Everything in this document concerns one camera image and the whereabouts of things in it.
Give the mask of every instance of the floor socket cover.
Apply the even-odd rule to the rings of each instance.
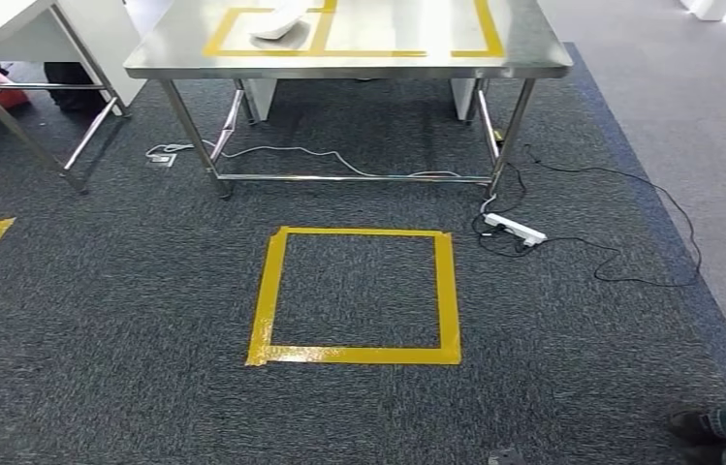
[[[160,153],[154,155],[146,155],[148,161],[145,165],[150,168],[171,168],[174,160],[177,158],[176,153]]]
[[[514,449],[493,450],[489,455],[489,465],[525,465],[522,455]]]

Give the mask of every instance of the electrical cord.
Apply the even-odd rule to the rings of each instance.
[[[522,245],[521,241],[517,239],[514,242],[516,254],[510,254],[510,253],[500,252],[498,250],[495,250],[495,249],[492,249],[492,248],[488,247],[485,244],[485,242],[484,242],[484,240],[486,238],[508,237],[508,234],[505,234],[504,233],[504,234],[500,234],[500,235],[495,235],[496,233],[500,233],[500,232],[503,232],[504,231],[504,228],[502,227],[502,225],[499,225],[499,226],[496,226],[496,227],[491,227],[491,228],[488,228],[486,230],[480,231],[477,228],[477,224],[478,223],[484,224],[483,220],[485,219],[486,215],[488,215],[489,213],[496,213],[496,214],[507,213],[508,211],[511,211],[514,208],[517,208],[518,206],[520,206],[520,204],[522,203],[522,200],[524,199],[525,195],[528,192],[527,191],[527,187],[525,186],[524,182],[522,182],[522,175],[521,175],[520,170],[518,170],[516,167],[514,167],[514,166],[512,166],[510,164],[508,164],[508,165],[517,172],[517,180],[518,180],[518,183],[521,186],[522,194],[517,199],[517,201],[511,207],[509,207],[509,208],[505,208],[505,209],[498,210],[498,211],[486,211],[488,205],[495,200],[496,196],[491,197],[490,199],[488,199],[487,201],[485,201],[480,206],[480,213],[477,216],[475,216],[474,219],[471,221],[471,229],[477,235],[477,242],[480,245],[480,247],[482,247],[483,249],[485,249],[485,250],[493,253],[494,255],[498,255],[500,257],[505,257],[505,258],[509,258],[509,259],[520,259],[520,258],[523,258],[523,257],[527,257],[529,254],[531,254],[535,250],[538,250],[539,248],[545,246],[546,244],[550,244],[550,243],[554,243],[554,242],[568,242],[568,241],[580,242],[580,243],[582,243],[584,245],[587,245],[589,247],[593,247],[593,248],[596,248],[596,249],[600,249],[600,250],[604,250],[604,251],[607,251],[607,252],[613,252],[614,253],[613,255],[609,256],[606,260],[604,260],[603,262],[601,262],[600,264],[598,264],[596,266],[596,268],[594,268],[593,277],[596,278],[599,281],[603,281],[603,282],[607,282],[607,283],[624,283],[624,282],[641,283],[641,284],[646,284],[646,285],[650,285],[650,286],[654,286],[654,287],[658,287],[658,288],[683,288],[683,287],[693,286],[693,285],[695,285],[695,284],[697,284],[699,282],[700,271],[702,269],[702,251],[700,250],[699,244],[696,241],[696,230],[694,229],[694,225],[693,225],[693,222],[691,221],[690,216],[688,216],[688,214],[684,210],[684,208],[682,208],[681,205],[679,205],[679,203],[676,201],[676,199],[674,199],[674,197],[665,188],[663,188],[661,186],[657,186],[656,184],[653,184],[652,182],[648,181],[647,179],[641,178],[640,176],[637,176],[635,174],[631,174],[631,173],[628,173],[628,172],[622,172],[622,171],[617,171],[617,170],[610,170],[610,169],[601,168],[601,167],[588,167],[588,168],[580,168],[580,169],[566,169],[566,168],[559,168],[559,167],[555,167],[555,166],[552,166],[552,165],[548,165],[548,164],[543,163],[542,160],[539,160],[539,159],[537,159],[536,157],[533,156],[533,154],[531,153],[531,145],[530,144],[526,144],[524,146],[524,151],[531,158],[531,160],[534,162],[535,165],[539,165],[539,166],[541,166],[541,167],[543,167],[543,168],[545,168],[547,170],[558,171],[558,172],[569,172],[569,173],[580,173],[580,172],[590,172],[590,171],[602,171],[602,172],[607,172],[607,173],[620,174],[622,176],[629,177],[629,178],[632,178],[632,179],[636,179],[636,180],[638,180],[640,182],[643,182],[646,185],[651,186],[652,188],[654,188],[657,191],[659,191],[662,194],[664,194],[668,198],[668,200],[671,202],[671,204],[682,214],[682,217],[685,219],[685,223],[686,223],[686,225],[688,227],[688,230],[690,231],[689,240],[691,242],[691,245],[692,245],[694,251],[696,252],[696,254],[695,254],[696,255],[696,260],[695,260],[695,266],[694,266],[693,275],[691,276],[690,279],[688,279],[687,281],[681,282],[681,283],[677,283],[677,282],[673,282],[673,283],[663,283],[663,282],[656,282],[656,281],[651,281],[651,280],[642,279],[642,278],[628,278],[628,277],[625,277],[625,278],[610,278],[610,277],[603,276],[602,274],[600,274],[601,271],[608,264],[610,264],[615,259],[617,259],[618,257],[620,257],[622,255],[622,251],[620,249],[615,248],[615,247],[610,247],[610,246],[607,246],[607,245],[598,244],[596,242],[593,242],[593,241],[590,241],[590,240],[587,240],[587,239],[584,239],[584,238],[581,238],[581,237],[566,236],[566,237],[549,238],[545,242],[543,242],[541,244],[538,244],[538,245],[535,245],[533,247],[525,247],[525,246]]]
[[[211,142],[209,140],[203,140],[203,143],[206,145],[215,148],[217,145],[214,142]],[[191,150],[194,148],[194,145],[192,144],[182,144],[182,143],[162,143],[159,145],[155,145],[151,147],[147,152],[145,152],[145,156],[154,155],[155,153],[176,153],[176,152],[182,152],[185,150]],[[303,147],[272,147],[269,145],[261,145],[258,147],[251,147],[247,148],[245,150],[239,151],[235,154],[227,154],[225,152],[220,152],[220,154],[225,158],[236,158],[240,155],[245,155],[246,153],[256,152],[259,150],[271,150],[271,151],[300,151],[305,152],[309,155],[314,155],[316,157],[325,157],[328,155],[333,155],[340,163],[345,165],[346,168],[349,170],[355,172],[356,174],[359,174],[360,176],[365,177],[375,177],[379,176],[380,174],[372,174],[370,172],[365,172],[363,170],[358,170],[354,165],[348,163],[344,158],[342,158],[342,155],[339,154],[339,152],[332,150],[330,152],[313,152],[311,150],[308,150],[307,148]],[[461,174],[455,173],[453,171],[418,171],[418,172],[412,172],[411,174],[394,174],[396,177],[416,177],[416,176],[433,176],[433,175],[439,175],[439,176],[450,176],[450,177],[462,177]]]

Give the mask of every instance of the carpet floor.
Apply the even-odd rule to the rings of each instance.
[[[551,164],[617,169],[583,76],[539,84],[522,137]],[[231,85],[179,87],[214,138]],[[492,83],[495,123],[518,89]],[[488,168],[481,129],[456,122],[445,81],[283,81],[276,99],[268,123],[240,124],[229,152],[338,150],[375,173]],[[65,152],[85,121],[45,95],[34,103],[23,124]],[[473,186],[246,183],[220,201],[191,152],[169,170],[145,167],[148,148],[185,139],[159,86],[132,110],[78,163],[87,196],[0,128],[0,219],[16,217],[0,241],[0,463],[485,464],[514,448],[530,464],[676,464],[664,415],[726,400],[689,308],[698,288],[595,280],[608,255],[579,243],[491,255],[470,228]],[[528,195],[509,216],[621,248],[606,276],[684,279],[638,202],[648,188],[512,161]],[[347,172],[295,153],[223,167]],[[521,194],[513,176],[502,192],[496,207]],[[244,366],[268,238],[286,225],[452,233],[462,363]],[[422,239],[297,237],[273,343],[435,346],[432,258]]]

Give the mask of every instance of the metal table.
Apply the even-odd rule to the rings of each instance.
[[[313,8],[280,41],[250,38],[252,19],[274,0],[175,1],[124,67],[132,78],[158,79],[206,172],[226,199],[236,181],[453,182],[495,194],[538,78],[562,78],[573,62],[535,0],[312,0]],[[177,79],[230,78],[237,92],[216,146],[209,151],[177,92]],[[257,120],[246,94],[255,78],[448,78],[455,98],[479,112],[493,168],[486,176],[318,176],[224,173],[217,159],[235,130],[240,107]],[[490,78],[523,80],[497,146],[486,92]],[[458,97],[467,89],[465,97]]]
[[[117,108],[124,116],[129,115],[129,110],[123,105],[122,99],[117,94],[114,87],[101,67],[92,57],[85,43],[80,39],[68,18],[64,15],[56,0],[0,0],[0,43],[9,40],[13,34],[19,31],[23,26],[31,22],[39,15],[51,12],[56,21],[60,24],[65,33],[66,40],[74,45],[77,53],[82,56],[85,64],[88,66],[89,72],[97,76],[100,84],[51,84],[51,83],[13,83],[0,84],[0,89],[24,89],[24,90],[102,90],[110,94],[110,98],[106,106],[97,114],[94,121],[85,132],[82,140],[78,143],[77,148],[72,152],[69,159],[62,163],[59,159],[26,133],[17,120],[3,107],[0,106],[0,121],[20,140],[22,140],[36,155],[43,164],[53,171],[64,177],[75,190],[86,192],[85,181],[77,177],[72,171],[72,166],[77,161],[79,155],[85,147],[91,142],[97,129],[103,121],[109,116],[113,108]]]

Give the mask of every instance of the white power strip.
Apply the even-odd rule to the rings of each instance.
[[[522,243],[528,247],[533,247],[548,240],[548,237],[543,233],[532,230],[528,226],[521,225],[516,221],[509,220],[495,213],[486,215],[486,224],[493,227],[502,227],[506,233],[521,237],[523,239]]]

